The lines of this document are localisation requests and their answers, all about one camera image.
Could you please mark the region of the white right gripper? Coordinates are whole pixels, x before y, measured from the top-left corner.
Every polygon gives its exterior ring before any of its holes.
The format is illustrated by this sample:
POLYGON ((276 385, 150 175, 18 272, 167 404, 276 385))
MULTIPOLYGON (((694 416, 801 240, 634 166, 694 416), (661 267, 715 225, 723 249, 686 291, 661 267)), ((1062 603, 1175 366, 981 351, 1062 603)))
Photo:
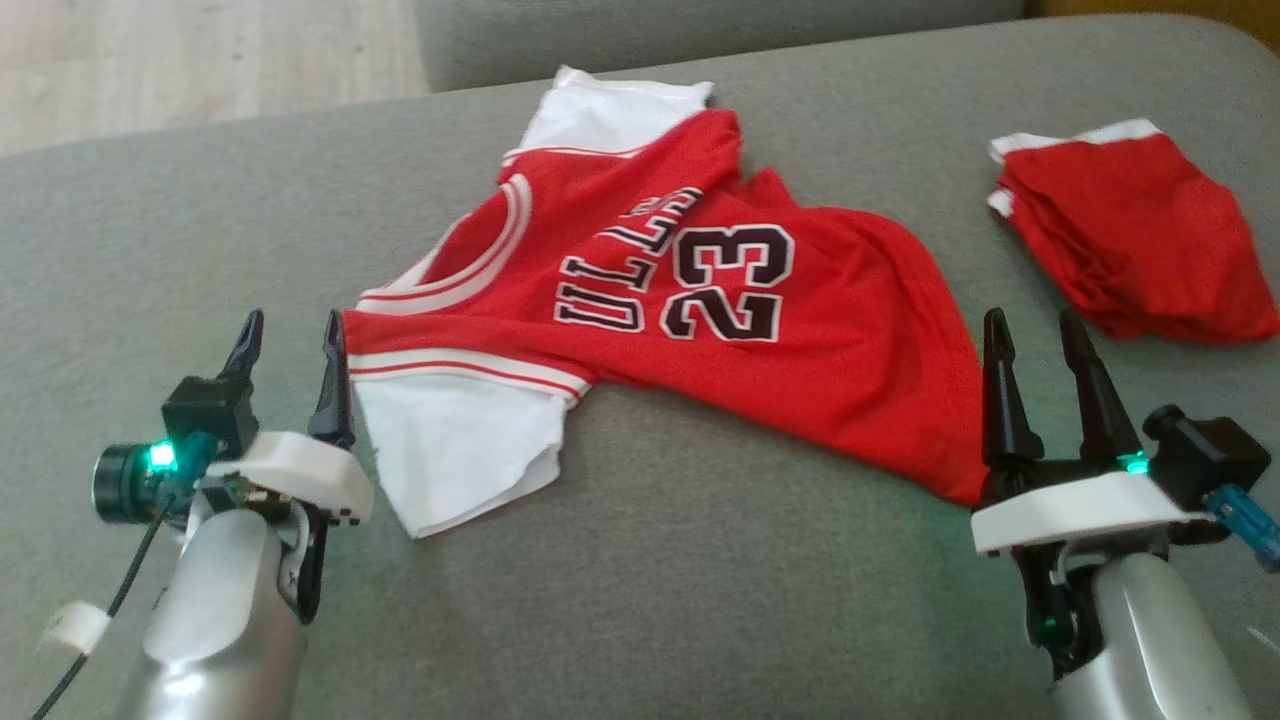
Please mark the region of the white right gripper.
MULTIPOLYGON (((1075 384, 1079 459, 1143 468, 1139 441, 1084 322, 1059 314, 1062 355, 1075 384)), ((984 315, 983 460, 992 470, 1034 462, 1044 446, 1030 429, 1014 372, 1004 310, 984 315)), ((972 518, 975 550, 1006 555, 1025 594, 1027 637, 1046 652, 1057 683, 1210 683, 1213 633, 1152 532, 1188 519, 1146 474, 1107 471, 1005 498, 972 518)))

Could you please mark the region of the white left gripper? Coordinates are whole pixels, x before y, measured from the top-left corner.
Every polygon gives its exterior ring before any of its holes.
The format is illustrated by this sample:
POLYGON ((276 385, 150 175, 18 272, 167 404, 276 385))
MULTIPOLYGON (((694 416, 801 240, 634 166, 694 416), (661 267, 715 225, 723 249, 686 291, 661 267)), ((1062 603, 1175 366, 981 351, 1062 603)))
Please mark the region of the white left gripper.
MULTIPOLYGON (((262 348, 265 311, 256 307, 216 375, 250 382, 262 348)), ((262 516, 282 551, 276 585, 297 619, 314 621, 323 592, 329 530, 371 520, 374 491, 348 448, 356 442, 348 357, 339 310, 330 310, 323 340, 325 370, 308 436, 266 432, 238 459, 212 464, 206 477, 229 492, 234 509, 262 516)))

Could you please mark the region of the red shorts with white trim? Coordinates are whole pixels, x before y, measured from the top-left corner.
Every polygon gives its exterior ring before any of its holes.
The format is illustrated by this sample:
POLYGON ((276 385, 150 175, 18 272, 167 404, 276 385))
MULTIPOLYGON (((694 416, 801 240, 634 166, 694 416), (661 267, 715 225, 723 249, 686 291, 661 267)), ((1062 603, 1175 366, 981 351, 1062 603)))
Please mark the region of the red shorts with white trim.
POLYGON ((1001 173, 988 206, 1106 334, 1211 346, 1280 336, 1234 193, 1151 120, 1066 138, 1005 135, 989 155, 1001 173))

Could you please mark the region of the red jersey number 23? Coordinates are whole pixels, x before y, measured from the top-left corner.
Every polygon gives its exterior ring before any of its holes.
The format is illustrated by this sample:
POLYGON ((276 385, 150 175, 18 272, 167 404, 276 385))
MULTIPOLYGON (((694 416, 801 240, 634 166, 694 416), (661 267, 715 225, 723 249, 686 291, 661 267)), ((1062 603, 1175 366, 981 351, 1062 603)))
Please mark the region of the red jersey number 23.
POLYGON ((712 85, 562 67, 494 193, 340 314, 406 533, 549 486, 604 382, 667 389, 973 509, 977 352, 925 246, 745 177, 712 85))

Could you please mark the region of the grey fabric sofa seat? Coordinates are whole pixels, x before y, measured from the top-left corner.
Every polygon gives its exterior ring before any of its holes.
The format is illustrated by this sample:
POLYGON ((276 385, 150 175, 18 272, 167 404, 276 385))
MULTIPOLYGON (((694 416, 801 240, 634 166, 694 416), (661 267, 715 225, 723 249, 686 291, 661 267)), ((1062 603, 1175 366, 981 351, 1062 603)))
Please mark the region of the grey fabric sofa seat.
MULTIPOLYGON (((970 332, 1001 306, 1048 454, 1079 445, 1059 296, 986 206, 1010 132, 1144 117, 1236 196, 1280 293, 1280 56, 1183 15, 860 38, 632 70, 709 79, 749 170, 887 215, 970 332)), ((0 158, 0 720, 69 664, 38 638, 105 605, 142 536, 104 525, 106 445, 163 430, 266 313, 253 409, 301 429, 326 315, 490 192, 547 82, 0 158)), ((916 487, 703 404, 600 386, 558 480, 421 542, 383 497, 337 528, 298 720, 1046 720, 1010 561, 916 487)))

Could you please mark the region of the yellow brown furniture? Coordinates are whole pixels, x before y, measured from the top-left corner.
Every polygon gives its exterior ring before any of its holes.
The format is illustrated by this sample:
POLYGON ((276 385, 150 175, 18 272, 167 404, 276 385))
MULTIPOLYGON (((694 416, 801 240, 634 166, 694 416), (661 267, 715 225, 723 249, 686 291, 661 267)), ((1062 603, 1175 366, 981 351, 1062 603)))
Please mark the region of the yellow brown furniture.
POLYGON ((1280 0, 1025 0, 1028 17, 1164 13, 1216 20, 1280 55, 1280 0))

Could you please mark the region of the grey sofa back cushion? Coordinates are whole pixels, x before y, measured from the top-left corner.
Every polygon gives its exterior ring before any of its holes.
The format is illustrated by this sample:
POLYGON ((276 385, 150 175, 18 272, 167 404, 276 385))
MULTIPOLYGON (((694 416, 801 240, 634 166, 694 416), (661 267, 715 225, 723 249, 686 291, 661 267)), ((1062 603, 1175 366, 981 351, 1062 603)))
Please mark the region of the grey sofa back cushion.
POLYGON ((412 0, 434 92, 1015 20, 1027 0, 412 0))

